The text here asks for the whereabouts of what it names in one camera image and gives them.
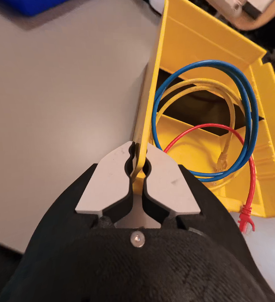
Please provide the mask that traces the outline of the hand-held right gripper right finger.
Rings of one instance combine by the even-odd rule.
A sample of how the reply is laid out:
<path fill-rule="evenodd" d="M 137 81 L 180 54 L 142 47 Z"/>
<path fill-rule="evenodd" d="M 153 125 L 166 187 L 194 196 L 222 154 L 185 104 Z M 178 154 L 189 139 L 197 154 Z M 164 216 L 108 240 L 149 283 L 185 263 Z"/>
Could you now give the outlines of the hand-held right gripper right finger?
<path fill-rule="evenodd" d="M 167 217 L 200 214 L 200 207 L 178 164 L 150 143 L 143 173 L 142 207 L 149 217 L 163 224 Z"/>

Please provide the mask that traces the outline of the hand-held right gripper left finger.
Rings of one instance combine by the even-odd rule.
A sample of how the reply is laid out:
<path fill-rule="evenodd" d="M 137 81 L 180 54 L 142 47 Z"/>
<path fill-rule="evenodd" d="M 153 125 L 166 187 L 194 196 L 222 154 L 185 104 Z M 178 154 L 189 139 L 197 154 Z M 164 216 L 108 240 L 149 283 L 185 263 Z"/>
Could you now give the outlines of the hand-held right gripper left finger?
<path fill-rule="evenodd" d="M 128 141 L 103 157 L 75 208 L 79 214 L 109 217 L 118 222 L 133 207 L 131 173 L 135 157 L 135 143 Z"/>

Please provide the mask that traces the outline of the yellow storage bin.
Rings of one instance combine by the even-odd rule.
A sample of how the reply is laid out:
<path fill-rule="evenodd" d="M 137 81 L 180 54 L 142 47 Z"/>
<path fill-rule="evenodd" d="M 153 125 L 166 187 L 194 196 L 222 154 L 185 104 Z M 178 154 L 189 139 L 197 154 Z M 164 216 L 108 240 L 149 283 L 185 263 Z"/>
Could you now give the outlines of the yellow storage bin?
<path fill-rule="evenodd" d="M 133 190 L 142 194 L 147 143 L 151 132 L 151 114 L 159 70 L 173 74 L 180 68 L 208 59 L 222 60 L 240 69 L 249 80 L 258 104 L 259 131 L 253 158 L 256 166 L 256 190 L 252 214 L 275 217 L 275 73 L 263 63 L 266 51 L 189 1 L 166 1 L 155 50 L 150 58 L 133 140 L 138 144 Z M 220 70 L 202 67 L 180 76 L 184 80 L 208 78 L 225 84 L 239 95 L 232 79 Z M 179 134 L 193 124 L 226 122 L 187 121 L 162 115 L 157 124 L 158 139 L 164 150 Z M 213 173 L 227 134 L 218 136 L 202 129 L 181 138 L 168 155 L 188 170 Z M 245 203 L 250 183 L 249 164 L 225 186 L 213 193 L 233 212 Z"/>

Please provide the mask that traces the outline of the blue storage bin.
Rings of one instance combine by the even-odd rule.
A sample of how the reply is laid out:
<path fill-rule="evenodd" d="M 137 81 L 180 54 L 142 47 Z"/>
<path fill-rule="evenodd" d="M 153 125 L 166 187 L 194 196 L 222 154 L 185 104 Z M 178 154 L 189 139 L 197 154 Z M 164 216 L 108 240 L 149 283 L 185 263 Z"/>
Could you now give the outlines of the blue storage bin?
<path fill-rule="evenodd" d="M 67 0 L 2 0 L 1 2 L 25 16 L 35 16 Z"/>

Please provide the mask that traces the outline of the grey desk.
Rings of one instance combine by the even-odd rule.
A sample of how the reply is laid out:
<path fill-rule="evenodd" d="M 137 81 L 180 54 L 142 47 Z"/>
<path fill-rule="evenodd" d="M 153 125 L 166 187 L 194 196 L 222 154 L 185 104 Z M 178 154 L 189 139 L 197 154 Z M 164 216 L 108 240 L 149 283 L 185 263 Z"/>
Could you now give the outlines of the grey desk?
<path fill-rule="evenodd" d="M 0 10 L 0 243 L 23 252 L 91 164 L 132 137 L 159 18 L 143 1 Z"/>

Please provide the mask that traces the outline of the wooden document stand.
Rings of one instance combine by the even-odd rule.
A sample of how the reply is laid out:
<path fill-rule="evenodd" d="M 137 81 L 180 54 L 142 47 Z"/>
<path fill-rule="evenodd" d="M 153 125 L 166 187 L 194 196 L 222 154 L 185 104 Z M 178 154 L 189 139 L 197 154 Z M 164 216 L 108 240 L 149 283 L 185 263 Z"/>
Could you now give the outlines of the wooden document stand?
<path fill-rule="evenodd" d="M 207 0 L 237 29 L 251 31 L 275 17 L 275 0 Z"/>

